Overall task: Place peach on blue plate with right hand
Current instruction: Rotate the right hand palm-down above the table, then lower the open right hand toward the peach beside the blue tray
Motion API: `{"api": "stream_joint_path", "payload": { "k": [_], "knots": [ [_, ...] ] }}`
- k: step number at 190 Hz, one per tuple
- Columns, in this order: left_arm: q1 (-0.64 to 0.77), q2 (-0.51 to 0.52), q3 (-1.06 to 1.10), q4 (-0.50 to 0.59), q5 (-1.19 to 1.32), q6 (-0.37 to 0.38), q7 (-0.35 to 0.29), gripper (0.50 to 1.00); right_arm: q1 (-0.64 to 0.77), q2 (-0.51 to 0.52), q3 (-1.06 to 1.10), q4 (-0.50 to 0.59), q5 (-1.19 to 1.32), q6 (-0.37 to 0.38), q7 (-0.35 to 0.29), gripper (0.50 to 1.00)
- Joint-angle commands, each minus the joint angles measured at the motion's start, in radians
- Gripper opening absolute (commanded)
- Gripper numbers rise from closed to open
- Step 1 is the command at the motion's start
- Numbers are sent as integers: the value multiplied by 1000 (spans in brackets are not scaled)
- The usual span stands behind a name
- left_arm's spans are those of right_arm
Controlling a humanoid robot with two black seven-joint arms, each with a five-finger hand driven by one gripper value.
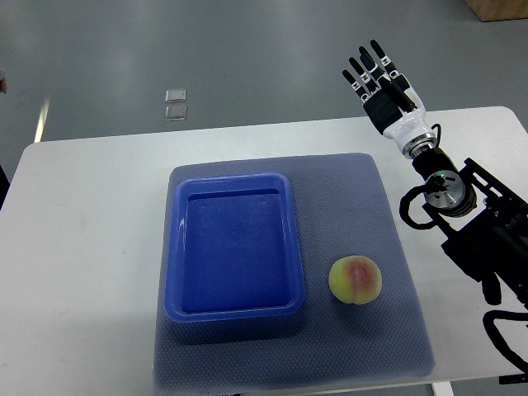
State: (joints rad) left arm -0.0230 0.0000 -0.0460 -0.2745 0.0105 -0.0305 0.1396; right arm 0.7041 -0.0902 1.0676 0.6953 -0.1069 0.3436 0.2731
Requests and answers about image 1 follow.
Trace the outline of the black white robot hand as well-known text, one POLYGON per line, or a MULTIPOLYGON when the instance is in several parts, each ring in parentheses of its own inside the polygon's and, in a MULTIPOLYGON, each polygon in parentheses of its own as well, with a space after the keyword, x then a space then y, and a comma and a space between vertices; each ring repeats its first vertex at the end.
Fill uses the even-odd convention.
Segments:
POLYGON ((407 158, 437 146, 440 128, 426 123, 421 98, 377 40, 369 49, 361 46, 349 64, 353 70, 344 69, 342 75, 380 135, 393 140, 407 158))

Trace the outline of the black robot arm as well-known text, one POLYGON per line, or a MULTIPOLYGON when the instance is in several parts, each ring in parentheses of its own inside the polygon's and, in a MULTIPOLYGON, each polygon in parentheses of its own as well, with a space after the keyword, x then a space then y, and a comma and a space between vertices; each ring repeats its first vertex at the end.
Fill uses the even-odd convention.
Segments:
POLYGON ((438 228, 445 255, 480 283, 489 304, 501 303, 502 285, 526 304, 526 202, 470 158, 456 168, 431 134, 413 139, 403 153, 423 179, 400 201, 403 222, 438 228))

